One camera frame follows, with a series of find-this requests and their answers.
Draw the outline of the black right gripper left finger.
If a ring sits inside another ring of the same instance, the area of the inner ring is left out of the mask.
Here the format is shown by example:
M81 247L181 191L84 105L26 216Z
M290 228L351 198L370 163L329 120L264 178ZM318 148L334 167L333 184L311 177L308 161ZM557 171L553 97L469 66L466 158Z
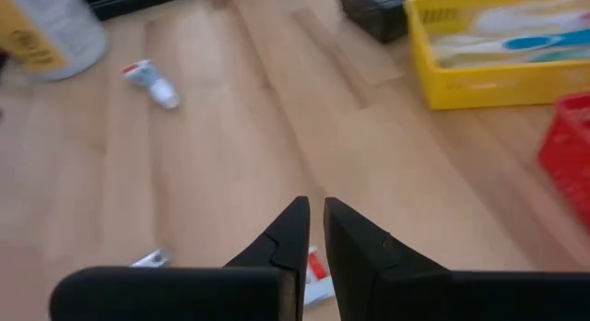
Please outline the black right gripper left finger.
M87 267L53 289L53 321L300 320L310 203L298 196L223 267Z

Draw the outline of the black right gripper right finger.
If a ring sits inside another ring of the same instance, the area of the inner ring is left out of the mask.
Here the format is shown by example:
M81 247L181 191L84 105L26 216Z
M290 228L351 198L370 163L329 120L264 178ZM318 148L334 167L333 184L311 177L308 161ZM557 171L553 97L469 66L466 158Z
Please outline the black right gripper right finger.
M589 321L586 273L451 270L335 197L324 237L343 320Z

